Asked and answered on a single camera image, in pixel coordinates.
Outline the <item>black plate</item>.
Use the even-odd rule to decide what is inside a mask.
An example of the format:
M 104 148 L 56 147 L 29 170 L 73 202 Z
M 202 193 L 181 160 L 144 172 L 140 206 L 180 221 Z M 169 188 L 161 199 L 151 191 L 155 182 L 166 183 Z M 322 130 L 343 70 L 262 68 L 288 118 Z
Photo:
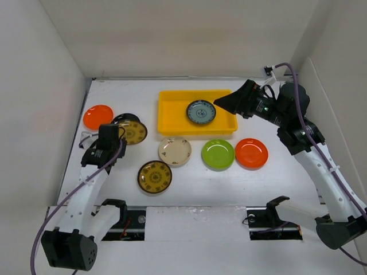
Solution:
M 117 115 L 115 118 L 113 118 L 113 120 L 111 121 L 111 124 L 119 124 L 123 121 L 137 121 L 137 122 L 140 122 L 140 119 L 135 114 L 123 113 L 123 114 Z

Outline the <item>cream plate with drawings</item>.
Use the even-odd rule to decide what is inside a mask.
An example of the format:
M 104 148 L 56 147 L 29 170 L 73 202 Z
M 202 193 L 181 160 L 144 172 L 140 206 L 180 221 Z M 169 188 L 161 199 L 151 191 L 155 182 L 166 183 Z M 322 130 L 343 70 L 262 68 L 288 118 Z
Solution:
M 190 142 L 181 136 L 163 139 L 158 147 L 159 157 L 171 166 L 181 166 L 188 162 L 192 155 Z

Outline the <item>green plate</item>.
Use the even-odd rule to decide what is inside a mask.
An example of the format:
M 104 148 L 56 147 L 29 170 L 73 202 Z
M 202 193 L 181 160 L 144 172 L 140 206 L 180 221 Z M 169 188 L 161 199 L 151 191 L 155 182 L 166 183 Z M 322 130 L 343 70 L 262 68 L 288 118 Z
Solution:
M 226 140 L 212 139 L 201 150 L 204 163 L 215 170 L 229 168 L 235 160 L 235 149 Z

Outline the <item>orange plate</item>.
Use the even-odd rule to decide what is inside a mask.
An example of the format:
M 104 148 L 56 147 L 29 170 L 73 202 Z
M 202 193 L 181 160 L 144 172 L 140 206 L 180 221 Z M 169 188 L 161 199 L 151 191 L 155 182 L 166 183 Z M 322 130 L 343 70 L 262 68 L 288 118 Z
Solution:
M 113 110 L 107 105 L 90 107 L 83 116 L 84 126 L 92 131 L 97 131 L 102 124 L 109 124 L 114 118 Z
M 258 169 L 263 167 L 269 157 L 267 147 L 254 138 L 246 138 L 239 141 L 235 146 L 237 161 L 246 168 Z

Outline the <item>blue white porcelain plate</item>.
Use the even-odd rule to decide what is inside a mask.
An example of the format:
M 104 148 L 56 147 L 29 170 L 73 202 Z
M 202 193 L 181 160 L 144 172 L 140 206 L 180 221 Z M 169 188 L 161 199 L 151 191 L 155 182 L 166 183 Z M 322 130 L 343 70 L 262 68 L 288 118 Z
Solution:
M 196 100 L 188 105 L 186 115 L 191 122 L 204 125 L 214 120 L 216 109 L 212 103 L 206 100 Z

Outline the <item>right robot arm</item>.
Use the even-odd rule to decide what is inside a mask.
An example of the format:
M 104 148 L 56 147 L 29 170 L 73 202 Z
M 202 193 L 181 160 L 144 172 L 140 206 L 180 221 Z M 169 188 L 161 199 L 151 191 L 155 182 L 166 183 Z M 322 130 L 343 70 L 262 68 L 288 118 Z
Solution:
M 277 136 L 309 175 L 326 210 L 302 207 L 280 196 L 266 204 L 265 219 L 272 226 L 291 222 L 308 228 L 333 250 L 366 233 L 366 204 L 356 196 L 332 160 L 318 127 L 305 118 L 310 98 L 295 83 L 281 85 L 277 98 L 247 80 L 237 91 L 214 104 L 245 119 L 258 116 L 278 126 Z

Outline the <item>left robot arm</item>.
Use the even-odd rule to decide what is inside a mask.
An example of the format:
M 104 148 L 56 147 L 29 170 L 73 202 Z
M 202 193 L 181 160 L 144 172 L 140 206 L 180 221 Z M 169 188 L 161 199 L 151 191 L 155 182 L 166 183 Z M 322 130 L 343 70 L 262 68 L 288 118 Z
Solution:
M 46 230 L 41 245 L 49 265 L 54 268 L 89 271 L 97 256 L 97 245 L 114 225 L 126 224 L 125 202 L 102 205 L 94 214 L 97 196 L 113 165 L 124 157 L 125 129 L 117 124 L 102 124 L 97 139 L 85 150 L 77 187 L 66 197 L 67 207 L 53 230 Z

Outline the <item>yellow patterned plate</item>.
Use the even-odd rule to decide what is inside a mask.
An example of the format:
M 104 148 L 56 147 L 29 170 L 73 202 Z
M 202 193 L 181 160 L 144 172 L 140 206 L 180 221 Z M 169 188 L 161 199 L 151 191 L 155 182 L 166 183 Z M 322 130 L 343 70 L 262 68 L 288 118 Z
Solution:
M 171 168 L 166 163 L 152 160 L 139 169 L 137 183 L 142 191 L 156 195 L 168 189 L 172 178 Z
M 147 128 L 139 121 L 125 120 L 118 123 L 119 136 L 125 138 L 127 145 L 139 144 L 147 136 Z

